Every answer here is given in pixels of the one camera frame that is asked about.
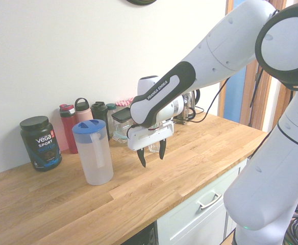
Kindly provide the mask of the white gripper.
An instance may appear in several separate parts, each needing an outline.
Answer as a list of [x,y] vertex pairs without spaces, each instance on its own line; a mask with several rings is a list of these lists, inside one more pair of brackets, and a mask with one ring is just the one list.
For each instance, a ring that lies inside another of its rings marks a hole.
[[146,160],[144,157],[144,147],[159,141],[159,157],[163,160],[166,150],[166,139],[174,133],[174,123],[172,121],[164,122],[158,129],[149,130],[144,127],[131,128],[128,131],[128,147],[137,151],[138,158],[144,168]]

